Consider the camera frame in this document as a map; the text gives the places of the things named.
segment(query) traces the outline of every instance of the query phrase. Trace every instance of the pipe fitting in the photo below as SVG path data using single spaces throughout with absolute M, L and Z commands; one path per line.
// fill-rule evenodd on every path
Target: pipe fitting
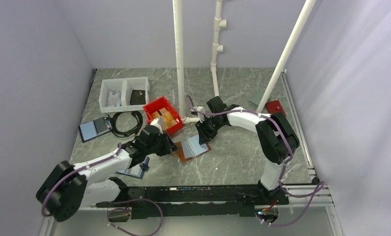
M 227 26 L 227 20 L 215 17 L 214 18 L 214 31 L 220 31 L 220 28 L 225 28 Z
M 226 28 L 226 26 L 227 26 L 227 20 L 222 19 L 222 20 L 219 22 L 219 27 L 220 27 L 220 28 Z
M 219 53 L 223 52 L 223 45 L 220 44 L 219 46 L 217 46 L 216 50 L 217 50 L 217 52 L 219 52 Z
M 213 45 L 211 47 L 211 53 L 216 55 L 217 52 L 219 52 L 219 53 L 223 52 L 223 45 L 213 43 Z

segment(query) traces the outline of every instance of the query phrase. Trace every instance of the white plastic bin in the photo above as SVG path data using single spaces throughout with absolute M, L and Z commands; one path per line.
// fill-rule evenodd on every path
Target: white plastic bin
M 145 104 L 131 105 L 130 97 L 132 90 L 145 91 Z M 118 107 L 107 107 L 109 91 L 121 91 L 120 103 Z M 102 80 L 100 88 L 99 105 L 101 113 L 116 113 L 126 111 L 143 111 L 143 106 L 149 103 L 149 82 L 148 77 L 135 77 L 123 79 Z

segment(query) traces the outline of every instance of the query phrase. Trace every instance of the red plastic crate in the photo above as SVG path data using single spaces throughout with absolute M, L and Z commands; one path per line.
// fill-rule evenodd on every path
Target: red plastic crate
M 181 129 L 183 127 L 183 123 L 180 118 L 180 115 L 174 110 L 174 108 L 171 106 L 171 104 L 168 102 L 168 100 L 165 97 L 160 97 L 157 100 L 143 106 L 143 110 L 146 112 L 146 115 L 148 116 L 148 120 L 147 120 L 148 124 L 150 124 L 154 120 L 151 114 L 156 111 L 159 111 L 162 108 L 167 109 L 169 113 L 171 113 L 174 120 L 177 122 L 176 125 L 167 129 L 167 133 L 172 134 L 175 131 Z

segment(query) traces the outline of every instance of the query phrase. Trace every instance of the blue object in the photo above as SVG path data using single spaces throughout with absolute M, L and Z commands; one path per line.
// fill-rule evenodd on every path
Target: blue object
M 145 174 L 145 171 L 149 169 L 149 157 L 145 157 L 145 160 L 139 163 L 139 165 L 135 165 L 132 168 L 118 171 L 116 173 L 124 175 L 124 176 L 130 176 L 133 178 L 143 179 L 143 175 Z

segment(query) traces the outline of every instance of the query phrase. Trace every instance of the small tablet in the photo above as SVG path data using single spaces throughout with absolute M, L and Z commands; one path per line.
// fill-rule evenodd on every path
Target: small tablet
M 80 137 L 83 143 L 107 134 L 111 131 L 112 126 L 110 121 L 104 120 L 105 117 L 100 117 L 98 119 L 79 125 Z

